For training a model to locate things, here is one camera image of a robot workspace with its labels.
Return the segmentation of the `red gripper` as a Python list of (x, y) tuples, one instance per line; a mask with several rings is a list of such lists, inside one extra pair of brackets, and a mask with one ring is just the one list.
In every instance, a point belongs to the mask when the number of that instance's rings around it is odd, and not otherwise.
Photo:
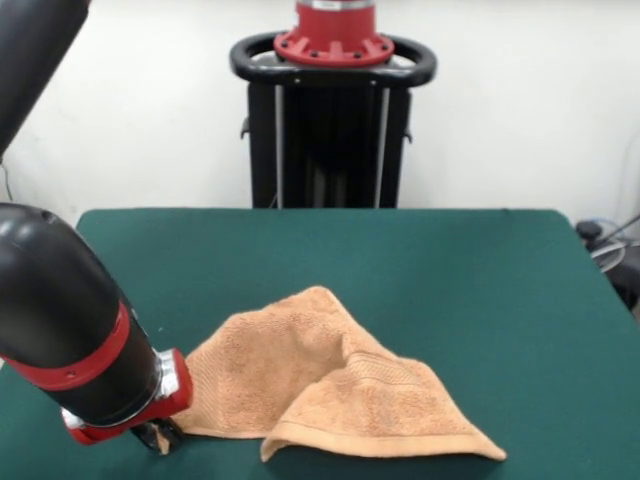
[(166, 455), (168, 443), (181, 443), (184, 432), (172, 416), (186, 410), (193, 400), (193, 383), (185, 359), (177, 349), (155, 351), (159, 384), (154, 395), (135, 416), (114, 426), (96, 427), (63, 409), (62, 419), (70, 435), (83, 445), (94, 445), (133, 434), (148, 450)]

